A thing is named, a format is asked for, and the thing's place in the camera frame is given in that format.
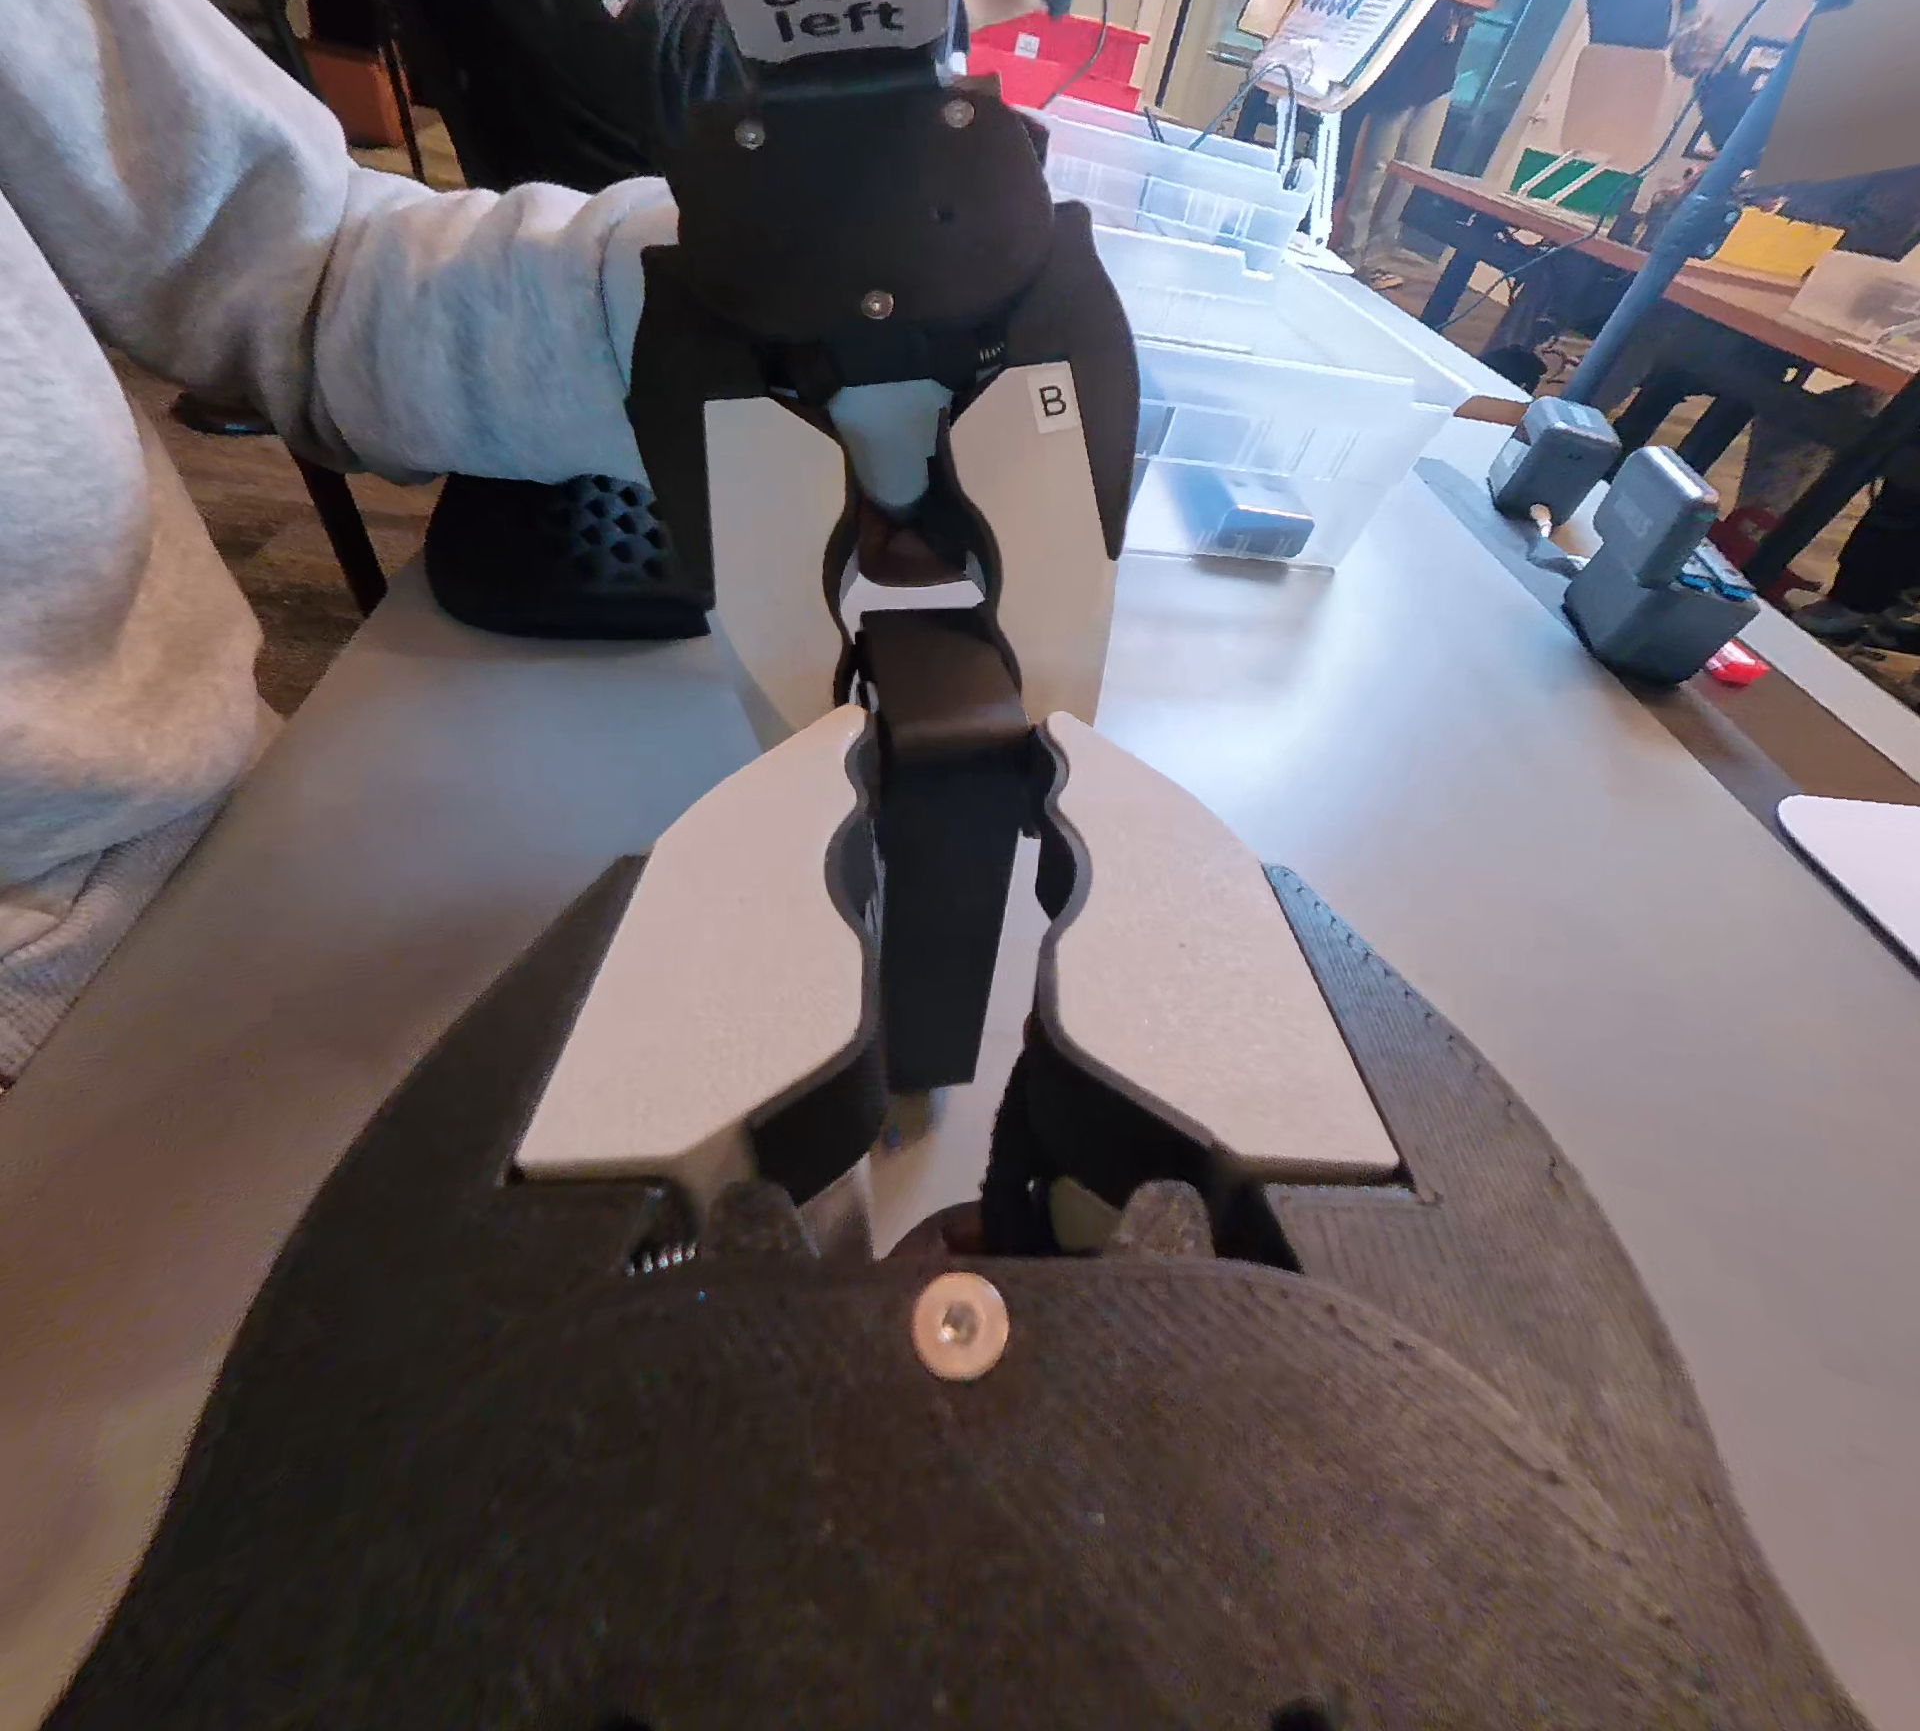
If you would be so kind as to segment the clear plastic bin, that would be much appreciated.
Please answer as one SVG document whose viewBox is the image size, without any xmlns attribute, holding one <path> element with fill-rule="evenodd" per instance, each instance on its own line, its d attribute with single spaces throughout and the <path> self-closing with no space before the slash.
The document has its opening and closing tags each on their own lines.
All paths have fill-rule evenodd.
<svg viewBox="0 0 1920 1731">
<path fill-rule="evenodd" d="M 1027 119 L 1044 135 L 1052 199 L 1085 205 L 1094 227 L 1230 253 L 1261 277 L 1284 265 L 1302 203 L 1258 147 L 1072 101 Z"/>
<path fill-rule="evenodd" d="M 1127 557 L 1333 573 L 1445 427 L 1504 389 L 1352 279 L 1094 233 L 1138 361 Z M 1317 519 L 1293 563 L 1197 559 L 1165 471 L 1202 465 L 1284 481 Z"/>
</svg>

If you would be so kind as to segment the person's left forearm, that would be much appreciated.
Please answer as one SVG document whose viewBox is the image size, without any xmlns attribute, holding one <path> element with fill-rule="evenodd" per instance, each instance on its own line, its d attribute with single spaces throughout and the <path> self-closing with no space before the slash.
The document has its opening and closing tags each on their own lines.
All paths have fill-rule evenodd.
<svg viewBox="0 0 1920 1731">
<path fill-rule="evenodd" d="M 316 113 L 218 97 L 16 139 L 6 193 L 124 353 L 390 479 L 644 477 L 628 395 L 660 183 L 436 195 Z"/>
</svg>

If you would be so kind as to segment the red plastic bin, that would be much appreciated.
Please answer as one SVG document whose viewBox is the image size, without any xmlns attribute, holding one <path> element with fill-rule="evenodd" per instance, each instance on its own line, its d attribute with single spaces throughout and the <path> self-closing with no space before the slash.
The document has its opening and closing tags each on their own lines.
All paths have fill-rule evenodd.
<svg viewBox="0 0 1920 1731">
<path fill-rule="evenodd" d="M 1025 111 L 1078 101 L 1135 115 L 1137 73 L 1149 47 L 1147 35 L 1093 17 L 1028 15 L 974 35 L 967 71 L 974 79 L 996 77 L 1002 99 Z"/>
</svg>

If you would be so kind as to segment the grey battery charger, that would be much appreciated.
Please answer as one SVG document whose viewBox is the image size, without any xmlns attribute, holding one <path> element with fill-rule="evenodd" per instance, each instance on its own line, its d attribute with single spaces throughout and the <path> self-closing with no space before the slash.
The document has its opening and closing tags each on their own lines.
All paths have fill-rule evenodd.
<svg viewBox="0 0 1920 1731">
<path fill-rule="evenodd" d="M 1600 411 L 1566 399 L 1542 399 L 1526 407 L 1496 455 L 1486 487 L 1500 517 L 1523 521 L 1542 509 L 1558 529 L 1618 459 L 1620 439 Z"/>
</svg>

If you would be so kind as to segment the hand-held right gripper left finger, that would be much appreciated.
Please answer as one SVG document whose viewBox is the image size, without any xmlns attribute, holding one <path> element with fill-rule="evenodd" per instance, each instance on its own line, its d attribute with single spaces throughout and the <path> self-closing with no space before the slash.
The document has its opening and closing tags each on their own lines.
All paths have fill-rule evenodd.
<svg viewBox="0 0 1920 1731">
<path fill-rule="evenodd" d="M 528 1180 L 795 1200 L 878 1140 L 881 868 L 868 713 L 840 707 L 671 826 L 516 1150 Z"/>
</svg>

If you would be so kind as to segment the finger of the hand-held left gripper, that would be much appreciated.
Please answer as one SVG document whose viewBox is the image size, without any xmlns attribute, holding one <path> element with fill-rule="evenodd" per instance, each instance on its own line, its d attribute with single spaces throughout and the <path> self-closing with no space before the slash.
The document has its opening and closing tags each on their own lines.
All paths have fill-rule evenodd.
<svg viewBox="0 0 1920 1731">
<path fill-rule="evenodd" d="M 847 701 L 850 473 L 842 447 L 776 401 L 705 411 L 717 605 L 732 693 L 764 750 Z"/>
<path fill-rule="evenodd" d="M 1094 727 L 1118 563 L 1108 555 L 1074 373 L 1008 369 L 949 429 L 952 487 L 971 511 L 980 611 L 1034 723 Z"/>
</svg>

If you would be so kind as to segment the yellow bin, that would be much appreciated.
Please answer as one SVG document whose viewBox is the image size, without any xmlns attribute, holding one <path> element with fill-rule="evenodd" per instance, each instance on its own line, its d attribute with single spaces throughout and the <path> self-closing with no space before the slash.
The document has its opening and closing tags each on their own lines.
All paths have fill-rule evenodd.
<svg viewBox="0 0 1920 1731">
<path fill-rule="evenodd" d="M 1726 239 L 1704 265 L 1722 275 L 1798 285 L 1838 249 L 1843 239 L 1840 229 L 1747 207 L 1739 211 Z"/>
</svg>

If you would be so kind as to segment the grey clamp mounts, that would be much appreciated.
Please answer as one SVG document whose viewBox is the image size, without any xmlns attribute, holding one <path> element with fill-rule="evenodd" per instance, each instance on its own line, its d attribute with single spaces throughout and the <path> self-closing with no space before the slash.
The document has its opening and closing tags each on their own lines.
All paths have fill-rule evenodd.
<svg viewBox="0 0 1920 1731">
<path fill-rule="evenodd" d="M 1717 491 L 1667 449 L 1634 451 L 1606 489 L 1599 549 L 1562 611 L 1620 679 L 1678 689 L 1761 613 L 1752 585 L 1710 543 L 1717 523 Z"/>
</svg>

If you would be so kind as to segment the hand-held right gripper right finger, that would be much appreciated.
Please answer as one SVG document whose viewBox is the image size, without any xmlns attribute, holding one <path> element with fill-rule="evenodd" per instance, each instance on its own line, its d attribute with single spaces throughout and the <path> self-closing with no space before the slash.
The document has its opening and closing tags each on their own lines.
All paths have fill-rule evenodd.
<svg viewBox="0 0 1920 1731">
<path fill-rule="evenodd" d="M 1060 1162 L 1094 1190 L 1178 1176 L 1228 1186 L 1395 1182 L 1402 1154 L 1258 854 L 1192 792 L 1085 721 L 1041 737 L 1068 888 L 1050 908 L 1034 1010 L 1067 1092 Z"/>
</svg>

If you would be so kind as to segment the wooden desk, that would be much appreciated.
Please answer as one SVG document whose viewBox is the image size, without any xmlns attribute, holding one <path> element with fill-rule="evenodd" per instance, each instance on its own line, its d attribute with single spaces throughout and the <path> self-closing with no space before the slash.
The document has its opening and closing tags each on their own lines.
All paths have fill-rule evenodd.
<svg viewBox="0 0 1920 1731">
<path fill-rule="evenodd" d="M 1591 257 L 1626 277 L 1634 277 L 1648 261 L 1645 253 L 1608 239 L 1591 221 L 1518 199 L 1486 181 L 1404 163 L 1395 163 L 1391 177 L 1408 185 L 1406 211 L 1415 229 L 1437 239 L 1449 253 L 1421 315 L 1421 323 L 1437 333 L 1455 323 L 1480 267 L 1496 269 L 1500 277 L 1521 275 L 1524 267 L 1539 265 L 1551 249 Z M 1784 353 L 1793 361 L 1889 397 L 1898 395 L 1914 377 L 1914 369 L 1901 359 L 1793 315 L 1791 291 L 1717 273 L 1704 261 L 1688 261 L 1664 299 L 1773 353 Z"/>
</svg>

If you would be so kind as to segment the black usb hub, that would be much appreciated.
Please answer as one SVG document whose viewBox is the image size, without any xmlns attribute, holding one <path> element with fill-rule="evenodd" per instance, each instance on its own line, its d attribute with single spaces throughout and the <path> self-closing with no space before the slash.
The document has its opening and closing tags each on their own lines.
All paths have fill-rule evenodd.
<svg viewBox="0 0 1920 1731">
<path fill-rule="evenodd" d="M 884 1076 L 924 1096 L 978 1070 L 1034 725 L 980 609 L 868 613 L 857 665 L 878 735 Z"/>
<path fill-rule="evenodd" d="M 1202 465 L 1165 471 L 1165 495 L 1197 559 L 1293 563 L 1318 521 L 1280 479 Z"/>
</svg>

